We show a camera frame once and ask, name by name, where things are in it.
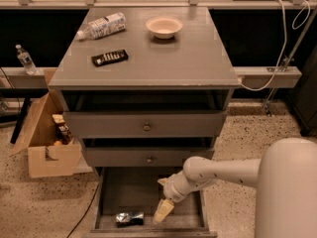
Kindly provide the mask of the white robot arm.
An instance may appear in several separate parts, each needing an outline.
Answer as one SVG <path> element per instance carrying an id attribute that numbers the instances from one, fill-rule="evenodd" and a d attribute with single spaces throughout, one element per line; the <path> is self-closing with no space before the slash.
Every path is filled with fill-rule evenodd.
<path id="1" fill-rule="evenodd" d="M 191 157 L 179 173 L 158 181 L 164 198 L 154 222 L 162 222 L 176 203 L 216 180 L 257 190 L 255 238 L 317 238 L 316 143 L 282 139 L 269 146 L 261 158 L 252 160 Z"/>

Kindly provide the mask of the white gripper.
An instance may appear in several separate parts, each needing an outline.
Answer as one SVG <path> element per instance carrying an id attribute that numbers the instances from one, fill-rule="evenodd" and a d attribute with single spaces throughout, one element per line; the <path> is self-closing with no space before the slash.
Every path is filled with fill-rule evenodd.
<path id="1" fill-rule="evenodd" d="M 163 185 L 163 194 L 167 199 L 161 199 L 153 217 L 153 223 L 162 223 L 173 211 L 174 203 L 183 201 L 198 185 L 179 172 L 169 178 L 159 178 L 158 183 Z"/>

